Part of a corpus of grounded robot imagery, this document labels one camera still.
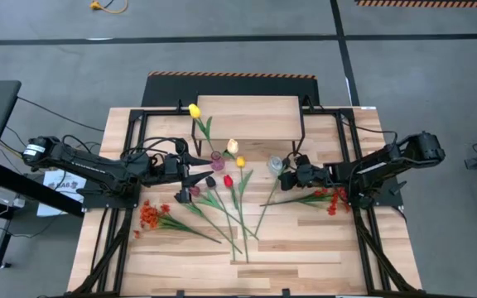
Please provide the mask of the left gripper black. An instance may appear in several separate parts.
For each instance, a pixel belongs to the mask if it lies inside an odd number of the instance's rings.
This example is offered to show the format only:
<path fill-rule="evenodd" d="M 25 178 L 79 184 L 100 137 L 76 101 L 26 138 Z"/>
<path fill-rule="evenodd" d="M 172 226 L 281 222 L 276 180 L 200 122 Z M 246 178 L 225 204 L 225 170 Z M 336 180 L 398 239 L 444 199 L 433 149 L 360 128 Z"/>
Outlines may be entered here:
<path fill-rule="evenodd" d="M 211 176 L 213 171 L 205 171 L 190 175 L 187 166 L 210 165 L 211 160 L 193 157 L 190 153 L 166 154 L 157 153 L 148 156 L 145 171 L 139 176 L 142 185 L 164 185 L 181 182 L 183 187 L 195 186 L 201 180 Z"/>

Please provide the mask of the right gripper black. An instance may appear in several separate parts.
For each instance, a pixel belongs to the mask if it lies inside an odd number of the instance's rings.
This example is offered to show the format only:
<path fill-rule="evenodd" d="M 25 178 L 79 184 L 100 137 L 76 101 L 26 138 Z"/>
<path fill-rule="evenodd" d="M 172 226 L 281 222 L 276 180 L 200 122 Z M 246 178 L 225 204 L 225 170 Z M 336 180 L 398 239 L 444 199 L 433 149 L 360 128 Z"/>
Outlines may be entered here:
<path fill-rule="evenodd" d="M 294 186 L 300 188 L 326 187 L 329 172 L 324 167 L 313 165 L 308 155 L 297 155 L 294 158 L 296 169 L 278 176 L 281 190 L 291 190 Z"/>

